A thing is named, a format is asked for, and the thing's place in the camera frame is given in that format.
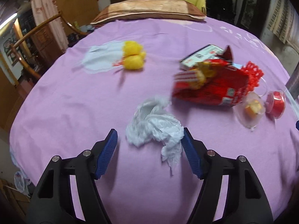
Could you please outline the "white plastic bag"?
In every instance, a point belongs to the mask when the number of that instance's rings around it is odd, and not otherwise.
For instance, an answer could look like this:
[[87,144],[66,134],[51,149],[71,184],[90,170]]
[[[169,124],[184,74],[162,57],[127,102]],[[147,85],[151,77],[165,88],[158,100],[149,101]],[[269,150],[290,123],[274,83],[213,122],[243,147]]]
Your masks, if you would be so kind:
[[138,148],[149,142],[161,143],[161,160],[168,164],[173,175],[182,153],[184,128],[167,111],[169,106],[169,99],[162,96],[154,96],[139,104],[126,127],[126,140]]

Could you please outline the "red snack bag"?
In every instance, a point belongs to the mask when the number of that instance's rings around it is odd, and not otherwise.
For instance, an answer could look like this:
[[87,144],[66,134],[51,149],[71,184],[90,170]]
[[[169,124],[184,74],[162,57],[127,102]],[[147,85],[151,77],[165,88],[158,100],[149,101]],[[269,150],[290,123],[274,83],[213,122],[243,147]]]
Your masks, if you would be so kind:
[[172,96],[193,103],[235,106],[249,92],[249,75],[233,65],[230,46],[215,59],[196,62],[174,75]]

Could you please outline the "red foam net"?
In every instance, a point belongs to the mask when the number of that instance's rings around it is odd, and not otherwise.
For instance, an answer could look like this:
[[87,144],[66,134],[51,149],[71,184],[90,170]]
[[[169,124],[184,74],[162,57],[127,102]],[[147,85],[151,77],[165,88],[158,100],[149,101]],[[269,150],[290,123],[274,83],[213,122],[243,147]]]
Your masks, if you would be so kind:
[[263,71],[251,61],[242,66],[241,71],[248,75],[247,92],[254,91],[259,86],[259,81],[264,75]]

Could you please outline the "white medicine box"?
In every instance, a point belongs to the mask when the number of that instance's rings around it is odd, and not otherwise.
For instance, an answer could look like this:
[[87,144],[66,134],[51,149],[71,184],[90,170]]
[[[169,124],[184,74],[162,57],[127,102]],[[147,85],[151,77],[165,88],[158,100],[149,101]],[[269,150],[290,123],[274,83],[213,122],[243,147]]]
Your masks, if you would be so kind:
[[218,55],[222,55],[224,49],[215,46],[215,45],[207,45],[190,55],[186,56],[180,61],[180,69],[189,70],[194,67],[198,62],[210,60],[210,59],[218,59]]

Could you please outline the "yellow foam fruit net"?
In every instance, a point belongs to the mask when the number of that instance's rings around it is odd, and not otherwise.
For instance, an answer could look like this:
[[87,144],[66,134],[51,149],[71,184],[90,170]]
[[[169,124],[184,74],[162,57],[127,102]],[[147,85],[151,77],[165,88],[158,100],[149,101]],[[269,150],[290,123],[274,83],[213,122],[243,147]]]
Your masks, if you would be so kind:
[[142,70],[145,64],[146,52],[143,46],[136,41],[125,41],[122,47],[121,60],[113,66],[122,66],[125,70]]

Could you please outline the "clear cup with fruit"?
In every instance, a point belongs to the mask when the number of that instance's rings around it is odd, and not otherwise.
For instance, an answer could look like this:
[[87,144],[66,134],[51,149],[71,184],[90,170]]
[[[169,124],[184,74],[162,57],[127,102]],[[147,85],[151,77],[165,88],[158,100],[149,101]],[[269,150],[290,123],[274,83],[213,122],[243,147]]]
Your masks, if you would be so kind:
[[263,100],[254,92],[248,93],[233,110],[240,124],[251,130],[254,130],[266,112]]

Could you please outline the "red jelly cup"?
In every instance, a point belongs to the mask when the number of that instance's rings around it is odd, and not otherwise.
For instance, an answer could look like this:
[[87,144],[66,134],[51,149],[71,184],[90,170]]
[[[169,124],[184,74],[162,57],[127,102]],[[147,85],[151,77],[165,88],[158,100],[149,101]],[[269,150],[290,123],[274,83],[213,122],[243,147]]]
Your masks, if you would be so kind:
[[267,95],[266,113],[274,119],[279,119],[286,107],[286,98],[283,91],[270,91]]

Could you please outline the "purple bed sheet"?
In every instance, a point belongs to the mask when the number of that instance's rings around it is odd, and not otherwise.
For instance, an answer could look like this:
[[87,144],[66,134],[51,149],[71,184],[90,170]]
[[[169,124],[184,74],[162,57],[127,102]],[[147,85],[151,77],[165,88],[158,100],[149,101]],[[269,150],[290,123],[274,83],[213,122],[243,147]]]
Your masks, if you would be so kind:
[[[146,52],[142,70],[113,66],[125,41]],[[181,59],[213,44],[230,46],[234,61],[251,61],[264,72],[262,94],[284,88],[289,79],[278,58],[254,35],[228,23],[147,19],[115,21],[95,30],[68,49],[34,86],[10,132],[11,151],[37,184],[51,158],[75,157],[110,129],[119,145],[107,172],[96,185],[112,223],[186,223],[201,181],[182,156],[170,174],[161,161],[161,144],[136,148],[125,130],[139,104],[171,96]],[[278,120],[264,116],[255,130],[243,127],[233,109],[175,101],[170,112],[192,136],[224,157],[245,156],[256,172],[274,217],[287,207],[298,183],[297,118],[287,106]]]

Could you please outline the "striped window curtain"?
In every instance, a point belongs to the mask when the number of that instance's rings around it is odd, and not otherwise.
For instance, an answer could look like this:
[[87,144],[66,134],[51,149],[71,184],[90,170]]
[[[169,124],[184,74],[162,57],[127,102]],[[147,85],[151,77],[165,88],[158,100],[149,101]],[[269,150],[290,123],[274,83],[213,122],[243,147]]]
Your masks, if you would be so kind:
[[298,52],[298,13],[290,0],[274,0],[267,29]]

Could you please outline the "red white curtain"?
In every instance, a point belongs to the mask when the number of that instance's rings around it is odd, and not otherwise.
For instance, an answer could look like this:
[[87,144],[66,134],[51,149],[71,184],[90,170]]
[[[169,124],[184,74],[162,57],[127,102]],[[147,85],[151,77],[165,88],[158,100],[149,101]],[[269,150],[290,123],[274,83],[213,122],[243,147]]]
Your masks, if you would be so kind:
[[[56,0],[30,0],[30,2],[36,25],[40,25],[54,15],[58,15]],[[49,26],[59,48],[65,52],[68,48],[68,40],[61,19],[53,20],[49,23]]]

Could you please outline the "dark coat on rack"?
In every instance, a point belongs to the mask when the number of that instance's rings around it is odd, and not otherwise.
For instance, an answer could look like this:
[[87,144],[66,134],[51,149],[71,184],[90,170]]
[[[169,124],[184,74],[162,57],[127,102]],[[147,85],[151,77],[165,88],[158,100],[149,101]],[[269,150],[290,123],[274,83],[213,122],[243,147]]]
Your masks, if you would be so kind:
[[206,0],[206,9],[208,17],[234,23],[233,0]]

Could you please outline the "brown floral pillow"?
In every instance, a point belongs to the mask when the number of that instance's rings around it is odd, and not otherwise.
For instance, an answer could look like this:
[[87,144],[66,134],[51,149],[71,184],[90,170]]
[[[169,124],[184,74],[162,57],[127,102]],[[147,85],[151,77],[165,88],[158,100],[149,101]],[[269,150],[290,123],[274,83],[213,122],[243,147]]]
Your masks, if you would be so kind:
[[91,24],[100,26],[116,20],[149,18],[203,21],[206,15],[183,0],[127,0],[107,6]]

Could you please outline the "framed wall painting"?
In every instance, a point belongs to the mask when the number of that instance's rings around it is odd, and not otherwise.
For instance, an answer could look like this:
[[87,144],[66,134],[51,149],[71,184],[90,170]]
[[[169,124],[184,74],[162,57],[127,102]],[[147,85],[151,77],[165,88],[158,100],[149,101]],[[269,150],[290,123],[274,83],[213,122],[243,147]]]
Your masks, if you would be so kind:
[[254,10],[258,0],[243,0],[241,13],[239,16],[239,25],[249,29],[253,19]]

